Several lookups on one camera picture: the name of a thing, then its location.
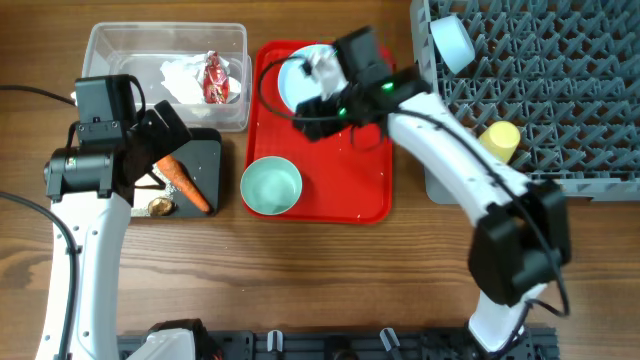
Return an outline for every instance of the wooden tabletop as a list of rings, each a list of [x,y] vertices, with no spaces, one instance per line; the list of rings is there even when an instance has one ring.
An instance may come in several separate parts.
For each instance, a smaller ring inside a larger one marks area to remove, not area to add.
[[[0,83],[68,95],[89,33],[101,21],[239,22],[255,56],[275,39],[327,40],[371,24],[398,65],[413,62],[409,0],[0,0]],[[0,96],[0,190],[48,205],[42,169],[76,111],[23,93]],[[287,331],[462,326],[479,290],[466,260],[472,229],[457,206],[431,202],[420,164],[394,151],[393,209],[375,226],[258,220],[238,192],[246,133],[224,134],[235,161],[214,218],[134,220],[122,250],[118,333],[201,318],[209,329]],[[563,359],[640,356],[640,206],[570,207],[573,262],[564,273],[567,320],[535,310],[559,330]],[[51,223],[0,206],[0,358],[33,359],[51,269]],[[558,304],[554,287],[543,298]]]

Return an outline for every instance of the red tray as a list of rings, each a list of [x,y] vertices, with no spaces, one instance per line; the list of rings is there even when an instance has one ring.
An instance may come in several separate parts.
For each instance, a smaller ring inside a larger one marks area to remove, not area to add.
[[[293,162],[302,174],[300,200],[289,211],[277,216],[260,215],[246,204],[245,208],[260,218],[376,223],[391,210],[392,192],[391,142],[385,139],[380,143],[379,128],[369,125],[356,130],[355,145],[351,143],[349,129],[311,143],[293,128],[290,120],[270,113],[258,99],[257,79],[262,70],[271,61],[312,44],[314,42],[273,41],[258,51],[245,162],[245,169],[265,156],[281,156]],[[382,49],[382,53],[395,70],[389,51]],[[269,71],[262,91],[276,109],[291,113],[278,94],[279,71],[280,66]],[[371,149],[371,144],[378,143]]]

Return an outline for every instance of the red snack wrapper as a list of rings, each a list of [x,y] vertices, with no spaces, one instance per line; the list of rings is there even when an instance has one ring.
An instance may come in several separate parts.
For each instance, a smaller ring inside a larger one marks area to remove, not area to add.
[[[207,104],[226,104],[229,97],[229,77],[225,72],[218,52],[213,51],[207,58],[202,84],[204,100]]]

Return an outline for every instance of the white plate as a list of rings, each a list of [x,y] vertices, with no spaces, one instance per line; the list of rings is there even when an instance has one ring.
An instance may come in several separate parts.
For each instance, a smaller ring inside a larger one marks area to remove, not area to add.
[[[312,52],[321,50],[333,51],[333,47],[326,44],[309,45],[297,50],[291,55],[309,57]],[[306,76],[300,68],[303,63],[304,60],[287,61],[282,65],[280,73],[278,74],[278,92],[280,93],[280,98],[293,113],[296,112],[296,107],[299,103],[320,96],[322,93],[320,84],[313,81],[311,77]]]

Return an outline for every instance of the white cup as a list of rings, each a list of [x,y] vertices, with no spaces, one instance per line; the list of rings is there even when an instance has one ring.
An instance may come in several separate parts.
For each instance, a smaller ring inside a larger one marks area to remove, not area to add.
[[[454,73],[459,73],[476,57],[473,43],[457,16],[431,22],[431,35],[445,64]]]

